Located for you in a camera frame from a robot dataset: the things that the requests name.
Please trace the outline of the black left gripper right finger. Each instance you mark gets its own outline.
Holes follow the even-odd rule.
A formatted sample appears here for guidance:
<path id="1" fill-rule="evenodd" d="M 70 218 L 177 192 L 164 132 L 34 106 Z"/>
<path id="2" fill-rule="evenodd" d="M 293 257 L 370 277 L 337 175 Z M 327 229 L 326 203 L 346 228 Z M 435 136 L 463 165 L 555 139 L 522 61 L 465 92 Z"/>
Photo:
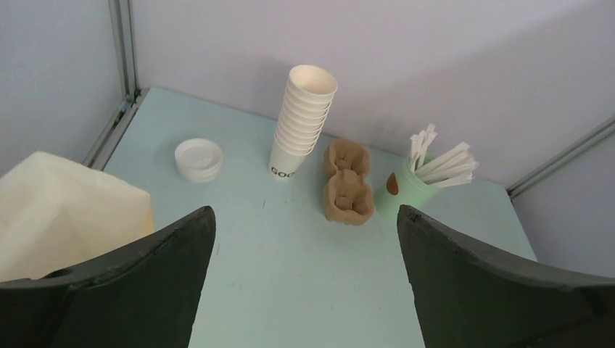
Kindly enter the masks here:
<path id="1" fill-rule="evenodd" d="M 614 280 L 511 254 L 403 205 L 397 233 L 427 347 L 612 347 Z"/>

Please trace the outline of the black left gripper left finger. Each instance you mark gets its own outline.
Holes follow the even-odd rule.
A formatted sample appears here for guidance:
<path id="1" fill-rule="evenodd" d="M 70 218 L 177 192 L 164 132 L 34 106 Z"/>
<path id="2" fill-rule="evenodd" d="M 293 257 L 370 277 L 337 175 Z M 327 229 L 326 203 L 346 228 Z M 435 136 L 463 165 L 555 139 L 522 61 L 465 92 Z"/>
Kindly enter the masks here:
<path id="1" fill-rule="evenodd" d="M 42 278 L 1 283 L 3 347 L 187 347 L 215 243 L 200 207 Z"/>

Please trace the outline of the stack of white paper cups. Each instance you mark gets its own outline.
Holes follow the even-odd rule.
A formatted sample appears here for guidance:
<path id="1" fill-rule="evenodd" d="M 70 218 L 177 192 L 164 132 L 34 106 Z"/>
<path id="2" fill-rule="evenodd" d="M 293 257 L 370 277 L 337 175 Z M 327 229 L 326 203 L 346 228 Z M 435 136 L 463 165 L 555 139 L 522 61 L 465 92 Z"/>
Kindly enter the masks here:
<path id="1" fill-rule="evenodd" d="M 289 71 L 268 164 L 274 178 L 291 178 L 314 150 L 337 89 L 336 78 L 321 67 Z"/>

